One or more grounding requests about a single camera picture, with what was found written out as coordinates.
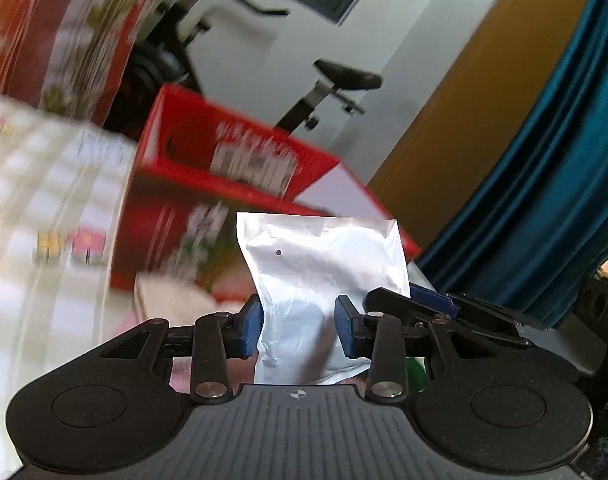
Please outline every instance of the teal curtain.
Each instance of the teal curtain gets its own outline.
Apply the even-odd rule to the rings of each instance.
[[[549,326],[608,258],[608,0],[589,0],[519,133],[418,261],[466,292]]]

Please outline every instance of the red box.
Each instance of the red box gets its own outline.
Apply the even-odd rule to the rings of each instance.
[[[111,286],[127,290],[137,272],[160,270],[245,301],[254,289],[238,211],[389,218],[338,158],[172,85],[156,99],[128,186],[111,266]],[[411,260],[419,248],[401,235]]]

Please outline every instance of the black saddle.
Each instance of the black saddle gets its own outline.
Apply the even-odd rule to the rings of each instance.
[[[318,59],[315,67],[339,90],[373,90],[382,86],[382,76],[365,72],[327,59]]]

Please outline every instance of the green object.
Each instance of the green object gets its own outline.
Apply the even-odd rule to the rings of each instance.
[[[426,387],[426,371],[414,357],[406,358],[406,374],[408,375],[408,389],[418,394]]]

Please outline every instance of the circular pad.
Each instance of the circular pad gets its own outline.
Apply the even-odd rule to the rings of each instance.
[[[546,412],[537,392],[514,384],[486,386],[473,394],[470,406],[479,418],[502,428],[523,428]]]
[[[6,428],[24,463],[74,474],[114,470],[177,432],[176,392],[137,359],[78,358],[11,400]]]
[[[420,394],[416,416],[447,456],[509,474],[569,461],[593,420],[577,388],[517,354],[458,359]]]
[[[53,415],[73,428],[97,428],[113,422],[126,410],[126,397],[110,386],[89,384],[59,394]]]

